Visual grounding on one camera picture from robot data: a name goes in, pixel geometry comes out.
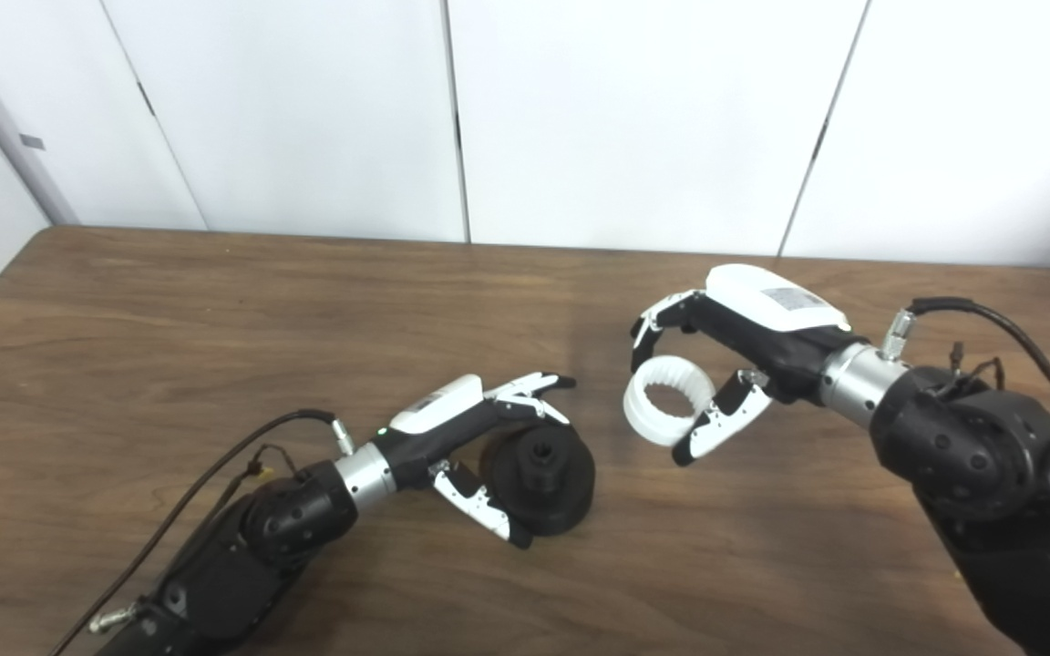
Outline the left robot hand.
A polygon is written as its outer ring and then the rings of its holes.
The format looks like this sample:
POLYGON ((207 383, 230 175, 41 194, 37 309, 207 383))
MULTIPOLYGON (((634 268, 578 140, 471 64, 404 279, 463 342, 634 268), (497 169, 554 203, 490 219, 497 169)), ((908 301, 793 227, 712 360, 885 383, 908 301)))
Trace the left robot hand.
POLYGON ((397 491, 435 489, 467 519, 512 547, 526 549, 532 533, 513 519, 469 468, 452 456, 480 436, 510 421, 541 420, 570 426, 571 420, 543 399, 546 392, 572 389, 576 379, 533 371, 485 389, 477 374, 463 374, 417 400, 379 429, 372 443, 384 458, 397 491))

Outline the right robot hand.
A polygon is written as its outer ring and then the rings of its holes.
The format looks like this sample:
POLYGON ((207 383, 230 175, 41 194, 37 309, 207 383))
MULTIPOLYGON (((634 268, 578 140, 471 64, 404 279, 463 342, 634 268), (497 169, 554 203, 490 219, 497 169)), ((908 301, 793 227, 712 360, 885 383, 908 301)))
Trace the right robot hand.
POLYGON ((634 432, 689 466, 779 402, 819 400, 833 354, 860 344, 849 319, 803 285, 754 264, 718 264, 704 288, 665 296, 631 329, 623 411, 634 432), (699 365, 655 354, 668 331, 704 333, 746 358, 717 385, 699 365))

